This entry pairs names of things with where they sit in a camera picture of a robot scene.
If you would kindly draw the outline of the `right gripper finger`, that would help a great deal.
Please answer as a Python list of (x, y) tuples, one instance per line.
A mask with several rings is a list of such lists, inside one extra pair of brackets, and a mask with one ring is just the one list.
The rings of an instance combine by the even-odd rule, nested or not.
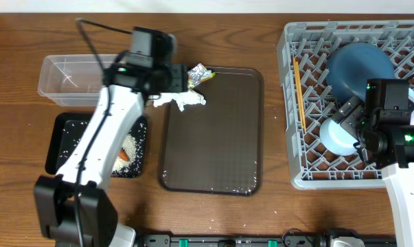
[(339, 124), (350, 136), (358, 139), (360, 130), (363, 127), (365, 120), (363, 118), (344, 119)]
[(362, 106), (364, 101), (360, 98), (353, 96), (346, 103), (344, 103), (341, 108), (331, 116), (331, 120), (335, 123), (340, 124), (342, 121), (346, 120), (354, 110), (359, 106)]

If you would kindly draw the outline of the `light blue bowl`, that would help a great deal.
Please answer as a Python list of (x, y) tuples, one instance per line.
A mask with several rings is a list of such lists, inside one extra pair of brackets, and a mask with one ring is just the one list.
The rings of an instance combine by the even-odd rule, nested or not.
[(349, 156), (356, 152), (354, 147), (356, 139), (331, 118), (321, 124), (319, 132), (322, 144), (331, 153)]

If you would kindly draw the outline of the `large blue plate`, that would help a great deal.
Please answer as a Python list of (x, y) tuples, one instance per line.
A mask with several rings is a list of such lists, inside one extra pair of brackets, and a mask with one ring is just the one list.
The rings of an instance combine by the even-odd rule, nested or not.
[(395, 77), (388, 55), (367, 43), (352, 43), (336, 50), (327, 60), (326, 68), (330, 93), (342, 103), (353, 96), (364, 101), (369, 79)]

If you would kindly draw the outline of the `light blue cup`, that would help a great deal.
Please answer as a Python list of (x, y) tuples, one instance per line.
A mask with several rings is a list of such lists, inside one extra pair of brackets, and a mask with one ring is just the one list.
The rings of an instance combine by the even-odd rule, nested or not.
[(409, 89), (409, 101), (414, 104), (414, 90)]

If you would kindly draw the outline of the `white napkin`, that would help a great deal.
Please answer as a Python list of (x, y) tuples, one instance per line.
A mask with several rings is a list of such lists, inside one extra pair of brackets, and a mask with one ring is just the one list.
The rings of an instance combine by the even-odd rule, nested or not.
[(186, 105), (206, 104), (205, 98), (200, 93), (197, 93), (193, 90), (188, 90), (183, 93), (162, 93), (159, 99), (153, 100), (153, 106), (159, 107), (170, 103), (171, 101), (176, 102), (176, 105), (181, 112), (185, 110)]

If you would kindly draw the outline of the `pile of white rice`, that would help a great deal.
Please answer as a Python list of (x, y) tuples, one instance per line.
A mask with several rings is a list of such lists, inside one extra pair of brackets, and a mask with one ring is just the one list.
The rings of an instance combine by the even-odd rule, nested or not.
[[(68, 120), (62, 130), (58, 157), (56, 158), (56, 170), (58, 170), (73, 153), (79, 144), (81, 136), (86, 129), (88, 121)], [(119, 157), (115, 159), (112, 177), (134, 178), (141, 175), (144, 151), (146, 148), (147, 120), (138, 118), (127, 134), (122, 148), (129, 156), (129, 161), (123, 161)]]

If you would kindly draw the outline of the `orange carrot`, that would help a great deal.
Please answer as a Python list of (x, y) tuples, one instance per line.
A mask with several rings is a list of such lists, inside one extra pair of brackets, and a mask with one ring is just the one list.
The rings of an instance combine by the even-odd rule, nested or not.
[(118, 157), (123, 161), (129, 161), (130, 160), (129, 156), (127, 155), (127, 153), (124, 151), (123, 148), (119, 151)]

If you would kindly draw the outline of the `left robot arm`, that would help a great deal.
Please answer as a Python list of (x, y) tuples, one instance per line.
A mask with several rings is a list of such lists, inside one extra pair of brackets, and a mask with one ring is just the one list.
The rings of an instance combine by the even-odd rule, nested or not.
[(118, 222), (106, 194), (115, 160), (146, 102), (187, 91), (187, 67), (173, 64), (173, 34), (135, 27), (130, 49), (102, 65), (91, 120), (54, 177), (40, 176), (34, 199), (43, 237), (77, 246), (133, 246), (136, 232)]

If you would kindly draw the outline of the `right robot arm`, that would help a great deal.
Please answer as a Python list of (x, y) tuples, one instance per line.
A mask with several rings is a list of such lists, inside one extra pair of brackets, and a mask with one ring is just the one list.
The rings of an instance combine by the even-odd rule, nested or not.
[(414, 246), (414, 123), (409, 81), (369, 79), (365, 100), (350, 99), (334, 121), (354, 138), (353, 147), (371, 154), (382, 172), (393, 212), (398, 246)]

